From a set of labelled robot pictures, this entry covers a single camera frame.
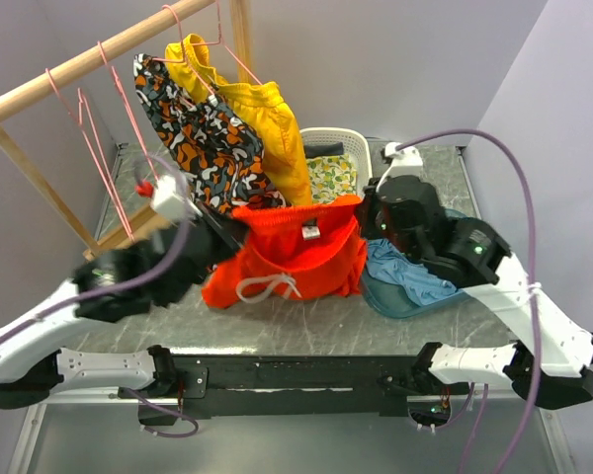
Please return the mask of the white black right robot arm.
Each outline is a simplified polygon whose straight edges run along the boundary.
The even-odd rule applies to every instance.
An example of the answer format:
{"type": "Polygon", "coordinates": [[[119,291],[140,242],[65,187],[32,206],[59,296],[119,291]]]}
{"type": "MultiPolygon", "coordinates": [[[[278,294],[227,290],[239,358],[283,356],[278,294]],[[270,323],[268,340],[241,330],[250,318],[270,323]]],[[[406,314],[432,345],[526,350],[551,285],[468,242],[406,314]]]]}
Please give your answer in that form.
{"type": "Polygon", "coordinates": [[[452,385],[494,385],[558,410],[593,400],[593,332],[577,326],[528,280],[509,244],[487,222],[441,206],[413,175],[371,178],[356,216],[367,240],[361,277],[368,304],[405,319],[473,299],[514,334],[493,348],[429,342],[386,385],[428,395],[452,385]]]}

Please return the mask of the orange shorts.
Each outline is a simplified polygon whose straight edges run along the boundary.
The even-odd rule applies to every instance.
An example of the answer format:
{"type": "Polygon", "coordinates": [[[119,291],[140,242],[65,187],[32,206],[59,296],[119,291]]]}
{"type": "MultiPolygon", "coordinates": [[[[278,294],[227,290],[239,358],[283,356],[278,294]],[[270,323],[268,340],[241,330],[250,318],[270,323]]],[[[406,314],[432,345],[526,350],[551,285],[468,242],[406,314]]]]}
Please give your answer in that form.
{"type": "Polygon", "coordinates": [[[243,248],[219,264],[202,288],[205,304],[226,309],[271,295],[313,300],[358,294],[368,255],[355,216],[361,202],[344,195],[331,203],[235,209],[233,217],[249,233],[243,248]]]}

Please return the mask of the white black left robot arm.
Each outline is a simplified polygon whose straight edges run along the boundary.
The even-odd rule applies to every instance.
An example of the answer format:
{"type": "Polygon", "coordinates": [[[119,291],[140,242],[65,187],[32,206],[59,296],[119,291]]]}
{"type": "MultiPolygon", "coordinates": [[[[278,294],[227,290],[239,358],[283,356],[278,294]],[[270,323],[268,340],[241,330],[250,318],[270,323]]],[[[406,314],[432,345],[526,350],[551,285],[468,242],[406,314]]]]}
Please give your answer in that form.
{"type": "Polygon", "coordinates": [[[239,252],[248,231],[244,222],[204,209],[77,268],[46,300],[0,328],[0,409],[29,407],[77,389],[171,393],[179,373],[167,348],[90,354],[65,344],[179,302],[214,266],[239,252]]]}

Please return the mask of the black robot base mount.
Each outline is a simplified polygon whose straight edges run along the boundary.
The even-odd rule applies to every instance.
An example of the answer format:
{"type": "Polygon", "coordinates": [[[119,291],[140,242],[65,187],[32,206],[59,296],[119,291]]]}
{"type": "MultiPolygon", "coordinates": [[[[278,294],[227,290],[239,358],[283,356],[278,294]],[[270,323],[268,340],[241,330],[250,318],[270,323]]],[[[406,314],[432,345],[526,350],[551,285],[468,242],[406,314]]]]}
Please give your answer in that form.
{"type": "Polygon", "coordinates": [[[171,398],[196,419],[374,413],[407,416],[411,397],[465,395],[466,382],[445,384],[424,355],[166,355],[140,389],[171,398]]]}

